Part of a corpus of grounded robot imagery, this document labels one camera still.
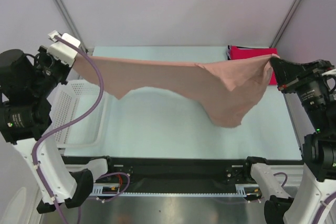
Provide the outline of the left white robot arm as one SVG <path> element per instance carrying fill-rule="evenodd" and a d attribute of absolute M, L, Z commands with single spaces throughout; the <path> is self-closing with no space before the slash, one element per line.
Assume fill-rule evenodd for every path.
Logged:
<path fill-rule="evenodd" d="M 75 57 L 85 56 L 73 46 L 53 52 L 40 47 L 36 55 L 19 49 L 1 53 L 1 135 L 26 160 L 42 199 L 40 214 L 80 207 L 92 192 L 97 179 L 89 168 L 78 172 L 66 169 L 53 139 L 51 104 L 48 96 L 57 85 L 67 84 Z"/>

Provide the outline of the pink printed t shirt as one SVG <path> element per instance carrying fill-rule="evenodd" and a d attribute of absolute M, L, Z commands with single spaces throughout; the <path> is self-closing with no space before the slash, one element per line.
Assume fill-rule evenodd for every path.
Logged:
<path fill-rule="evenodd" d="M 273 73 L 263 55 L 212 63 L 91 57 L 105 92 L 122 99 L 140 88 L 169 90 L 202 105 L 217 126 L 234 128 L 262 99 Z"/>

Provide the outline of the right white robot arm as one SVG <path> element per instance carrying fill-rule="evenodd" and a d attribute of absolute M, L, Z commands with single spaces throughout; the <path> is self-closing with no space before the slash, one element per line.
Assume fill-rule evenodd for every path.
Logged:
<path fill-rule="evenodd" d="M 304 137 L 303 174 L 295 197 L 277 182 L 266 159 L 248 157 L 243 179 L 256 182 L 265 199 L 266 223 L 324 223 L 335 202 L 335 66 L 329 61 L 294 63 L 272 57 L 278 90 L 295 93 L 315 132 Z"/>

